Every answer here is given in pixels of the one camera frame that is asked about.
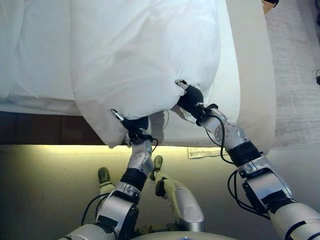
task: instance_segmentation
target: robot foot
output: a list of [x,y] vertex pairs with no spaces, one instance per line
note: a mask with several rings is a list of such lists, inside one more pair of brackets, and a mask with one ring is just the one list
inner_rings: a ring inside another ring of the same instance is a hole
[[154,181],[156,179],[154,172],[155,171],[160,171],[163,161],[164,161],[164,158],[161,155],[155,156],[155,158],[153,160],[154,169],[153,169],[152,173],[150,174],[150,179],[152,181]]
[[100,184],[103,184],[105,182],[110,182],[110,174],[109,174],[108,169],[105,166],[99,168],[98,178],[99,178]]

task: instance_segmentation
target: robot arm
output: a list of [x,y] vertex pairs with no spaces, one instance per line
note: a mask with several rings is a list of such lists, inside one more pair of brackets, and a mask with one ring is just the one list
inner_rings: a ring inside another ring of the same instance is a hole
[[141,191],[155,167],[151,159],[153,139],[145,132],[148,117],[128,120],[114,109],[111,112],[128,129],[132,155],[127,169],[102,203],[96,223],[82,225],[60,240],[123,240],[131,238],[134,233]]
[[216,105],[205,107],[201,92],[184,80],[176,80],[186,94],[178,105],[196,118],[196,124],[213,134],[225,147],[237,172],[245,179],[242,185],[252,207],[267,213],[283,240],[320,240],[320,214],[293,199],[289,185],[269,160],[245,137],[243,130],[228,122]]

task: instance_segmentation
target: wire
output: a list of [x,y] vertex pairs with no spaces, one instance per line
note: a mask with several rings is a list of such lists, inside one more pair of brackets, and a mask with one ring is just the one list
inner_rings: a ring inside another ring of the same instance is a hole
[[220,157],[221,157],[221,159],[223,160],[223,161],[225,161],[226,163],[228,163],[228,164],[232,164],[232,165],[234,165],[234,163],[232,162],[232,161],[228,161],[227,159],[225,159],[224,158],[224,155],[223,155],[223,153],[224,153],[224,145],[225,145],[225,137],[226,137],[226,133],[225,133],[225,125],[224,125],[224,123],[222,122],[222,120],[221,120],[221,118],[220,117],[218,117],[218,116],[215,116],[215,115],[208,115],[208,117],[212,117],[212,118],[216,118],[216,119],[218,119],[218,121],[220,122],[220,124],[221,124],[221,129],[222,129],[222,140],[221,140],[221,145],[220,145]]
[[215,145],[218,145],[219,147],[221,147],[220,144],[216,143],[216,142],[211,138],[211,136],[209,135],[209,132],[208,132],[207,129],[205,130],[205,132],[206,132],[206,134],[208,135],[208,137],[210,138],[211,142],[213,142]]
[[94,217],[97,218],[98,216],[98,210],[99,210],[99,207],[101,205],[101,203],[103,202],[103,200],[105,200],[109,195],[106,195],[104,196],[103,198],[100,199],[100,201],[98,202],[98,204],[96,205],[95,207],[95,211],[94,211]]
[[243,204],[244,206],[246,206],[249,209],[254,209],[253,207],[251,207],[251,206],[245,204],[244,202],[240,201],[239,199],[237,199],[236,196],[231,191],[230,182],[231,182],[232,177],[236,174],[236,172],[237,172],[237,170],[235,170],[233,173],[231,173],[231,175],[228,178],[228,182],[227,182],[228,191],[229,191],[230,195],[234,198],[234,200],[239,201],[240,204]]
[[154,152],[154,150],[156,150],[156,148],[157,148],[157,146],[158,146],[159,141],[158,141],[158,139],[156,139],[156,138],[152,138],[152,140],[155,140],[155,141],[156,141],[155,147],[154,147],[154,149],[152,150],[152,152]]
[[103,197],[103,196],[108,196],[109,194],[110,194],[109,192],[108,192],[108,193],[103,193],[103,194],[100,194],[100,195],[98,195],[98,196],[95,196],[93,199],[91,199],[91,201],[90,201],[90,202],[88,203],[88,205],[86,206],[86,208],[85,208],[85,210],[84,210],[84,213],[83,213],[83,215],[82,215],[81,226],[84,225],[84,222],[85,222],[85,219],[86,219],[86,215],[87,215],[87,212],[88,212],[91,204],[92,204],[95,200],[97,200],[98,198]]
[[[237,170],[235,170],[233,173],[231,173],[231,175],[228,178],[227,188],[228,188],[228,191],[231,194],[231,196],[235,199],[235,201],[238,204],[238,206],[240,208],[242,208],[243,210],[246,210],[247,212],[250,212],[252,214],[255,214],[255,215],[258,215],[260,217],[263,217],[265,219],[270,220],[270,218],[268,216],[256,211],[252,206],[249,206],[249,205],[245,204],[244,202],[242,202],[241,200],[239,200],[239,198],[238,198],[238,190],[237,190],[237,173],[238,173]],[[231,182],[232,177],[233,177],[234,194],[232,193],[231,188],[230,188],[230,182]]]

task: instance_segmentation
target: mattress tag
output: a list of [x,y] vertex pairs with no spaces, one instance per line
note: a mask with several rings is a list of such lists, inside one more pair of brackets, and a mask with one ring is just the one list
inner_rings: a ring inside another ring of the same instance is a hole
[[188,156],[189,159],[220,156],[220,149],[220,147],[188,147]]

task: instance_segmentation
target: mattress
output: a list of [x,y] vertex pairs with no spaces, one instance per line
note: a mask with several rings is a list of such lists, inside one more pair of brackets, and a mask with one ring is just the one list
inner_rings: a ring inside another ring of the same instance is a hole
[[[1,71],[0,111],[80,115],[74,102],[69,74],[70,56],[67,54],[70,47],[70,3],[57,0],[56,5],[48,9],[48,2],[52,1],[8,0],[0,3],[1,11],[5,11],[5,14],[0,14],[0,23],[10,23],[4,24],[7,28],[1,28],[4,32],[0,34],[0,44],[10,46],[5,51],[3,47],[0,48],[1,69],[6,69]],[[241,126],[249,133],[248,136],[260,149],[268,152],[275,122],[274,76],[272,73],[261,76],[256,70],[248,72],[250,60],[252,69],[259,70],[260,65],[264,64],[265,69],[273,72],[263,11],[256,2],[246,3],[247,9],[251,11],[245,11],[235,1],[226,3],[219,0],[217,3],[221,57],[211,102],[218,104],[219,109],[231,122],[243,124]],[[47,21],[46,24],[39,24],[41,21],[43,23],[44,19]],[[266,44],[262,51],[250,51],[249,46],[257,40],[257,36],[252,36],[251,40],[243,39],[243,34],[240,33],[240,29],[252,24],[253,28],[248,31],[260,34],[260,44]],[[41,47],[40,50],[33,51],[36,46]],[[243,52],[243,46],[248,48],[246,53]],[[46,55],[45,59],[40,54],[43,52]],[[36,79],[31,85],[24,81],[30,76]],[[19,81],[13,85],[13,79]],[[252,84],[257,90],[252,91]],[[254,109],[250,109],[253,106],[252,101],[255,102]],[[212,146],[201,128],[181,119],[175,110],[159,112],[150,117],[150,130],[163,145]]]

